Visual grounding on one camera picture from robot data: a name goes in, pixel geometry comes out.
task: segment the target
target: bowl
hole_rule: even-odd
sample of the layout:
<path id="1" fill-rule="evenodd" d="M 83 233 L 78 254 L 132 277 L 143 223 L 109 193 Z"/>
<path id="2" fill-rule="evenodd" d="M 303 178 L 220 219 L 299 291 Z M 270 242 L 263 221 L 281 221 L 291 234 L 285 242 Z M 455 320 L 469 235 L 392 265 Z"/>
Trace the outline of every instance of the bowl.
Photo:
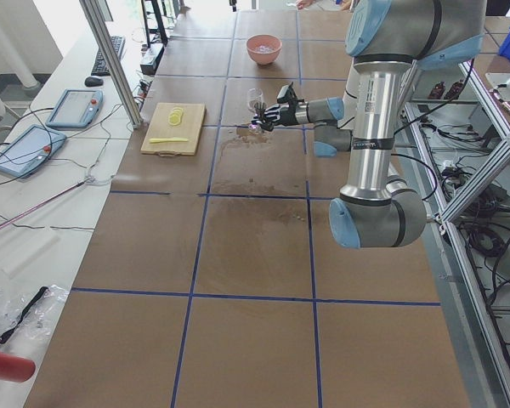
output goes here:
<path id="1" fill-rule="evenodd" d="M 281 41 L 277 37 L 262 34 L 247 40 L 246 47 L 252 60 L 259 65 L 268 65 L 280 55 Z"/>

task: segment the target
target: red tube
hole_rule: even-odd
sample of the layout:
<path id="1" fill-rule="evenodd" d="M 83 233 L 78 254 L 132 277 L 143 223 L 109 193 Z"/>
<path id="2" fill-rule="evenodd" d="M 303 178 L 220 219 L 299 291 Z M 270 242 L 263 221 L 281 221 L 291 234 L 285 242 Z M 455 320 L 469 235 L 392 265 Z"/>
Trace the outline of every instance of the red tube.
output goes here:
<path id="1" fill-rule="evenodd" d="M 34 361 L 0 353 L 0 380 L 22 383 L 34 374 Z"/>

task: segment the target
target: black mouse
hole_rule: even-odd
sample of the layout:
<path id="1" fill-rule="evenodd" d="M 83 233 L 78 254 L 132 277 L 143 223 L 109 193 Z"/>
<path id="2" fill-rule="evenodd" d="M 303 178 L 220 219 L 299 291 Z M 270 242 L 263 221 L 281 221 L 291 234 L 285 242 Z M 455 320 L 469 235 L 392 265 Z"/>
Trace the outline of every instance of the black mouse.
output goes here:
<path id="1" fill-rule="evenodd" d="M 85 78 L 86 87 L 99 87 L 104 83 L 104 80 L 99 76 L 88 76 Z"/>

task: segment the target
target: black keyboard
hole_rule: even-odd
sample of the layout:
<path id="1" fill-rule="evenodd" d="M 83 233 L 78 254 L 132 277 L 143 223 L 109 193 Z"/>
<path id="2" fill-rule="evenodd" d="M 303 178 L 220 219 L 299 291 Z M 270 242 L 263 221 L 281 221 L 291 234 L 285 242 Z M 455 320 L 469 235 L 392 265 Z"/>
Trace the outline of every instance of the black keyboard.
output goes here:
<path id="1" fill-rule="evenodd" d="M 113 48 L 116 50 L 116 54 L 120 60 L 122 57 L 122 50 L 125 48 L 125 37 L 111 36 L 111 43 L 113 44 Z M 91 75 L 97 77 L 107 77 L 110 75 L 110 70 L 108 69 L 108 65 L 105 63 L 104 55 L 102 55 L 102 51 L 100 50 L 96 53 Z"/>

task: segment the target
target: white table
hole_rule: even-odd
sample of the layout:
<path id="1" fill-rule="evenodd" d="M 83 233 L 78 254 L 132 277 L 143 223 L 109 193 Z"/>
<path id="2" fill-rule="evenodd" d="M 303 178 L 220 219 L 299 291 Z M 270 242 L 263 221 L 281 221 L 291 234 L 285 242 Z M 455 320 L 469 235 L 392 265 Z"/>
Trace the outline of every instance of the white table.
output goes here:
<path id="1" fill-rule="evenodd" d="M 110 30 L 111 34 L 115 33 L 112 28 Z M 127 38 L 122 65 L 131 89 L 135 89 L 141 76 L 139 44 L 130 41 L 129 33 L 122 35 Z M 90 75 L 97 49 L 93 34 L 84 33 L 34 99 L 31 109 L 35 111 L 53 107 L 66 88 L 84 89 L 83 82 L 85 77 Z M 110 77 L 105 77 L 104 85 L 99 89 L 104 92 L 104 103 L 96 122 L 120 104 L 119 95 Z M 50 111 L 41 112 L 38 116 L 45 122 L 49 113 Z M 24 119 L 8 136 L 8 141 L 16 138 L 32 124 L 38 124 L 34 116 Z M 102 125 L 104 128 L 98 125 L 68 139 L 54 156 L 54 159 L 64 160 L 49 161 L 27 180 L 15 180 L 0 185 L 0 214 L 12 218 L 82 181 L 86 170 L 72 161 L 85 167 L 92 165 L 105 146 L 99 163 L 92 171 L 97 180 L 103 181 L 102 185 L 79 187 L 17 223 L 47 227 L 45 229 L 8 226 L 0 230 L 0 290 L 5 298 L 17 303 L 20 297 L 26 297 L 25 301 L 28 302 L 41 286 L 57 286 L 65 291 L 70 290 L 91 239 L 91 229 L 98 221 L 110 190 L 110 184 L 105 181 L 118 169 L 132 132 L 127 113 L 122 107 Z M 76 132 L 65 133 L 71 136 Z M 0 173 L 0 183 L 9 179 Z M 75 226 L 84 229 L 50 229 L 51 226 Z M 52 332 L 64 303 L 46 299 L 45 304 L 53 305 L 53 309 L 45 317 L 45 325 Z M 50 337 L 49 335 L 43 340 L 34 340 L 20 331 L 11 337 L 1 351 L 35 360 L 39 367 Z M 0 381 L 0 407 L 22 406 L 35 378 L 36 375 L 22 384 Z"/>

